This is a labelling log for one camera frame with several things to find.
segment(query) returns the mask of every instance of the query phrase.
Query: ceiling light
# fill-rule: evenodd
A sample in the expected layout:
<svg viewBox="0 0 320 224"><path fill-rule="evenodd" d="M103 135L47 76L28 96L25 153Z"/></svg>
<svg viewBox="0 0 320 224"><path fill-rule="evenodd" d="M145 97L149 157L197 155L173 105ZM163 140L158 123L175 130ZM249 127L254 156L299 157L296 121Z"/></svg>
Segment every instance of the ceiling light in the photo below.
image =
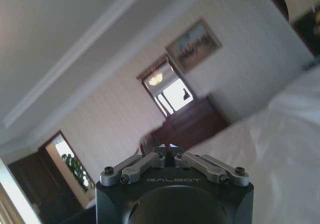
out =
<svg viewBox="0 0 320 224"><path fill-rule="evenodd" d="M164 78L164 75L162 74L162 72L155 74L153 77L151 77L149 79L149 85L155 86L155 85L159 84L163 78Z"/></svg>

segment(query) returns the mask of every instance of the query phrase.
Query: wooden dresser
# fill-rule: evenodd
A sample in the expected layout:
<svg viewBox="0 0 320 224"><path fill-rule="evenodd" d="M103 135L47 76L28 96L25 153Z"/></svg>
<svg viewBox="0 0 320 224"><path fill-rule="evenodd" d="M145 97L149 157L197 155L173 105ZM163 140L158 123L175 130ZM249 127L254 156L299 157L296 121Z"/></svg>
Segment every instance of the wooden dresser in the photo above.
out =
<svg viewBox="0 0 320 224"><path fill-rule="evenodd" d="M229 124L209 96L181 108L152 132L159 145L173 144L187 149L213 137Z"/></svg>

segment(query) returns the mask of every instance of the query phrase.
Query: metal linkage arm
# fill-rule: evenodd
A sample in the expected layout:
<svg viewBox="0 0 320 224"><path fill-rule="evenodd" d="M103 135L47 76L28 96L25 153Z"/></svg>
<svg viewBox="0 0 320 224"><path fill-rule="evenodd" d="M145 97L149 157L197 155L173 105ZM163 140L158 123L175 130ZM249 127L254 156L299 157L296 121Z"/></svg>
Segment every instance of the metal linkage arm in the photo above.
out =
<svg viewBox="0 0 320 224"><path fill-rule="evenodd" d="M132 166L122 170L120 182L122 184L132 184L140 180L140 176L151 166L154 166L160 156L156 152L151 152Z"/></svg>
<svg viewBox="0 0 320 224"><path fill-rule="evenodd" d="M229 177L223 168L214 166L196 155L189 152L184 153L182 160L204 174L212 183L226 184L229 182Z"/></svg>
<svg viewBox="0 0 320 224"><path fill-rule="evenodd" d="M233 168L222 161L213 158L209 155L202 155L200 157L202 160L216 166L223 168L228 173L228 176L231 178L233 184L238 187L246 187L249 185L249 175L245 172L245 169L242 167Z"/></svg>
<svg viewBox="0 0 320 224"><path fill-rule="evenodd" d="M100 174L100 183L103 186L113 186L117 183L117 181L120 178L121 171L130 165L133 165L134 163L138 162L142 159L141 155L132 155L128 159L124 160L123 162L119 163L115 167L107 166L104 168L104 171Z"/></svg>

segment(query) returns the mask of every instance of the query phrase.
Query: curtain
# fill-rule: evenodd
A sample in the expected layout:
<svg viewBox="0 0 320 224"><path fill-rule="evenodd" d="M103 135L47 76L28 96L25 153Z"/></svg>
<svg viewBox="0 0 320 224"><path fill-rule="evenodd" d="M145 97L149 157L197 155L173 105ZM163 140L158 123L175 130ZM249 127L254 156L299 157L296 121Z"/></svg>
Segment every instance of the curtain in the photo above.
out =
<svg viewBox="0 0 320 224"><path fill-rule="evenodd" d="M0 223L24 224L20 214L0 183Z"/></svg>

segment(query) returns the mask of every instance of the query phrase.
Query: white wall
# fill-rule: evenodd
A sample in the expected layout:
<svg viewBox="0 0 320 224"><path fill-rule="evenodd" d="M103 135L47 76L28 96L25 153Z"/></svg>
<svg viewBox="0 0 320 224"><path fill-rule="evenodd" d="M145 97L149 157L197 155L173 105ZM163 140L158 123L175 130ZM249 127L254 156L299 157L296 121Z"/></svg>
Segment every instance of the white wall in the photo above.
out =
<svg viewBox="0 0 320 224"><path fill-rule="evenodd" d="M30 148L30 146L26 146L20 149L16 149L15 151L9 152L7 154L0 155L0 158L2 159L4 164L9 165L30 155L33 152L34 151Z"/></svg>
<svg viewBox="0 0 320 224"><path fill-rule="evenodd" d="M312 59L271 0L200 0L123 65L53 130L62 130L91 177L131 155L141 136L164 120L136 76L203 17L222 49L185 78L235 122L263 108Z"/></svg>

